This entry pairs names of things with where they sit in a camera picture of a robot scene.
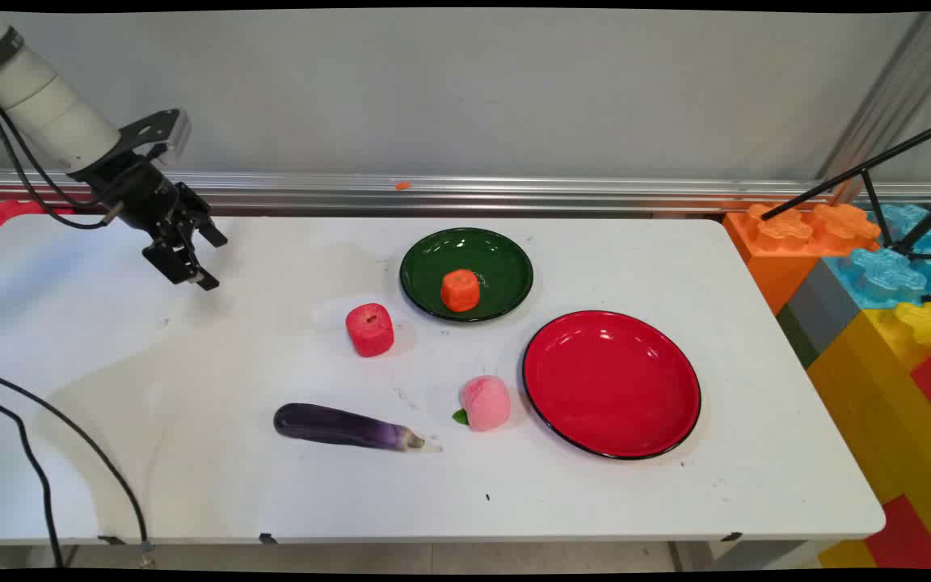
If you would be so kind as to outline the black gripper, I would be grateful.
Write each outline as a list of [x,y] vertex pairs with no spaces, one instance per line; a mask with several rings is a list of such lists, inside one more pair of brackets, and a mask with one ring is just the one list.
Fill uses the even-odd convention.
[[169,150],[166,144],[153,145],[148,154],[131,150],[109,154],[103,161],[70,174],[91,188],[93,199],[73,206],[103,206],[107,216],[95,224],[71,222],[79,230],[106,227],[113,218],[136,230],[145,231],[153,242],[141,255],[172,284],[216,289],[220,284],[196,258],[188,236],[196,230],[212,247],[222,247],[228,237],[211,217],[211,206],[183,182],[171,182],[153,162]]

